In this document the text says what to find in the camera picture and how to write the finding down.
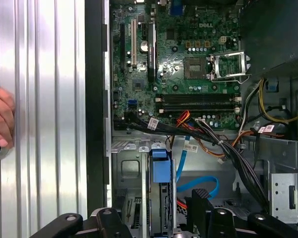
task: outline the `motherboard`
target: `motherboard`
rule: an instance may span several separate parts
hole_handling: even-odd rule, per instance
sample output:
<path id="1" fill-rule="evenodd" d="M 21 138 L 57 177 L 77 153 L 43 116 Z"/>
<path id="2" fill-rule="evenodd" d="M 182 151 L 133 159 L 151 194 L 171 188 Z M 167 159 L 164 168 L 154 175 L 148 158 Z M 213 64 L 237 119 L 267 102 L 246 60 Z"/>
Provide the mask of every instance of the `motherboard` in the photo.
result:
<path id="1" fill-rule="evenodd" d="M 214 130 L 239 128 L 238 80 L 207 77 L 207 56 L 237 51 L 238 31 L 237 12 L 229 7 L 113 5 L 114 118 L 132 111 L 145 121 L 176 124 L 189 110 Z M 221 75 L 239 72 L 238 58 L 220 62 Z"/>

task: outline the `metal bracket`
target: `metal bracket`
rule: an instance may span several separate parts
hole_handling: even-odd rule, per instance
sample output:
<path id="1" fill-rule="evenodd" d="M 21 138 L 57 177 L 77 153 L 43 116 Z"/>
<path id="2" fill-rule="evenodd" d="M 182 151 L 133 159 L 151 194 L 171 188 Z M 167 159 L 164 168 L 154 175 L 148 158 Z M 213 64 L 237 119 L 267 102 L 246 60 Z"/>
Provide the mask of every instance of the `metal bracket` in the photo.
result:
<path id="1" fill-rule="evenodd" d="M 232 57 L 232 56 L 238 56 L 239 58 L 239 64 L 240 64 L 240 72 L 234 73 L 234 74 L 226 74 L 221 75 L 220 74 L 220 58 L 225 57 Z M 209 55 L 207 57 L 208 64 L 212 67 L 212 70 L 207 74 L 207 78 L 211 82 L 238 82 L 242 84 L 241 81 L 242 76 L 250 76 L 250 74 L 246 74 L 248 69 L 251 67 L 250 63 L 247 63 L 250 60 L 250 57 L 245 54 L 244 51 L 235 51 L 230 53 L 221 53 L 216 55 Z M 240 80 L 227 80 L 232 79 L 234 77 L 240 77 Z"/>
<path id="2" fill-rule="evenodd" d="M 271 215 L 286 224 L 298 223 L 298 174 L 270 174 Z"/>

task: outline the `green circuit board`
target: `green circuit board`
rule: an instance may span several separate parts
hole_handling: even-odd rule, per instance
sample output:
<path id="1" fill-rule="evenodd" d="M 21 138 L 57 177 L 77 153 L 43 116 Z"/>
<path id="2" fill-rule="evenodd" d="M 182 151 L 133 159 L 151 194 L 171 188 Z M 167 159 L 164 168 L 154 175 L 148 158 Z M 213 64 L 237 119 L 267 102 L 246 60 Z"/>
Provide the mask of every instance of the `green circuit board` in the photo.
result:
<path id="1" fill-rule="evenodd" d="M 148 53 L 142 51 L 144 43 L 142 23 L 152 21 L 151 5 L 127 4 L 112 6 L 113 49 L 113 114 L 123 119 L 125 112 L 135 111 L 143 120 L 158 118 L 175 124 L 178 114 L 161 114 L 156 106 L 157 95 L 164 94 L 238 94 L 237 82 L 213 83 L 206 72 L 206 56 L 238 50 L 237 14 L 209 7 L 184 8 L 182 16 L 172 16 L 170 6 L 156 6 L 156 74 L 155 82 L 148 81 Z M 132 21 L 137 21 L 137 65 L 130 65 L 132 51 Z M 221 74 L 239 70 L 235 58 L 221 59 Z M 197 73 L 190 74 L 189 69 Z M 130 108 L 129 100 L 137 106 Z M 238 113 L 195 113 L 214 125 L 215 130 L 237 129 Z"/>

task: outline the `blue drive bracket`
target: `blue drive bracket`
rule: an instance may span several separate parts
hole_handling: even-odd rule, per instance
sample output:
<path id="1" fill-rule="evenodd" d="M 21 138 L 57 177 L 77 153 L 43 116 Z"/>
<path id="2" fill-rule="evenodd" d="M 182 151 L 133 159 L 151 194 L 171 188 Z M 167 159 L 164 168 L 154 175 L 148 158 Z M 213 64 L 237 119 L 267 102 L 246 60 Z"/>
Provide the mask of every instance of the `blue drive bracket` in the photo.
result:
<path id="1" fill-rule="evenodd" d="M 166 150 L 152 150 L 153 159 L 153 182 L 170 182 L 170 158 Z"/>

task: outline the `blue port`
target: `blue port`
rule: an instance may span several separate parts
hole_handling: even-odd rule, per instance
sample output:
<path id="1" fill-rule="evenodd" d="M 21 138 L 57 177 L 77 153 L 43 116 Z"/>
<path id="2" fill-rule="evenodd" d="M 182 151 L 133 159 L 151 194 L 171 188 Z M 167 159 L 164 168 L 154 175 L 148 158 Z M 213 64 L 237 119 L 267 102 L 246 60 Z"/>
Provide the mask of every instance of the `blue port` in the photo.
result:
<path id="1" fill-rule="evenodd" d="M 128 100 L 127 104 L 128 104 L 128 107 L 135 108 L 135 107 L 137 107 L 138 102 L 137 102 L 137 100 Z"/>

